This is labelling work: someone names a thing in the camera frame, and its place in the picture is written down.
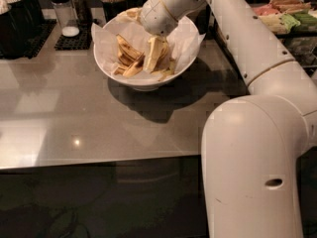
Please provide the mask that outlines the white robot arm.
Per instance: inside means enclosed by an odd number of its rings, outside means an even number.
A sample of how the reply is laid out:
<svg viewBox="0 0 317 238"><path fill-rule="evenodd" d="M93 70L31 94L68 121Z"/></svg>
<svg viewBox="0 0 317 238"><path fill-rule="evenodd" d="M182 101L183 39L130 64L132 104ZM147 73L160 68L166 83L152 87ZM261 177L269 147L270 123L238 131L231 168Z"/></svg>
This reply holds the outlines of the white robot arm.
<svg viewBox="0 0 317 238"><path fill-rule="evenodd" d="M202 133L210 238L303 238L297 159L317 146L317 86L245 0L148 0L141 22L166 36L206 3L249 91Z"/></svg>

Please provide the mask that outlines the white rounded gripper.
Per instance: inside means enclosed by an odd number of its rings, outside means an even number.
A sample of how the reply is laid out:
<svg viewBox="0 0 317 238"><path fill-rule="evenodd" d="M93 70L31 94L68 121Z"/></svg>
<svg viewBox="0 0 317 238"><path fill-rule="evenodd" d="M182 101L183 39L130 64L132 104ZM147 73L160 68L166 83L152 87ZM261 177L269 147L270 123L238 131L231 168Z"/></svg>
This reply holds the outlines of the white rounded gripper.
<svg viewBox="0 0 317 238"><path fill-rule="evenodd" d="M144 70L151 72L155 69L164 40L160 36L168 36L178 25L162 0L148 0L142 7L140 21L144 29L157 36L151 36L145 52Z"/></svg>

